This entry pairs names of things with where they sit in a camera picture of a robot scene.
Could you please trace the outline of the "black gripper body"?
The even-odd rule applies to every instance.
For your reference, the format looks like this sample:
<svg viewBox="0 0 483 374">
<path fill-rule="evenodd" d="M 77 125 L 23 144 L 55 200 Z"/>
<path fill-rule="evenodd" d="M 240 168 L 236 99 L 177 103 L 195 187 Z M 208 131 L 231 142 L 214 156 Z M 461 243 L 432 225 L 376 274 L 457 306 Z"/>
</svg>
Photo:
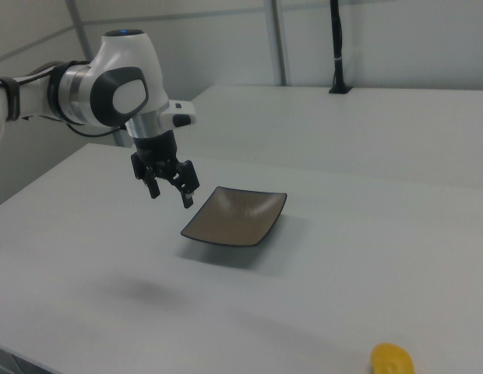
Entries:
<svg viewBox="0 0 483 374">
<path fill-rule="evenodd" d="M 182 163 L 177 158 L 177 143 L 172 131 L 151 138 L 134 138 L 136 152 L 132 155 L 135 176 L 144 176 L 151 168 L 155 176 L 182 174 Z"/>
</svg>

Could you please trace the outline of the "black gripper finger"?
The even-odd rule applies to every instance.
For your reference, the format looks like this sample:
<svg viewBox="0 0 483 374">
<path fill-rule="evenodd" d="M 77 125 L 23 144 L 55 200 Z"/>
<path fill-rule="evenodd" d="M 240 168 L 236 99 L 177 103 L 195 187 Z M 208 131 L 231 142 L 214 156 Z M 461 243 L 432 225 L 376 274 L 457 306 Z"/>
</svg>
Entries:
<svg viewBox="0 0 483 374">
<path fill-rule="evenodd" d="M 180 192 L 184 208 L 193 205 L 194 192 L 199 188 L 199 179 L 190 160 L 178 162 L 173 167 L 169 182 Z"/>
<path fill-rule="evenodd" d="M 138 153 L 131 155 L 131 162 L 135 178 L 143 181 L 149 190 L 150 197 L 156 199 L 160 195 L 160 189 L 152 167 L 143 162 Z"/>
</svg>

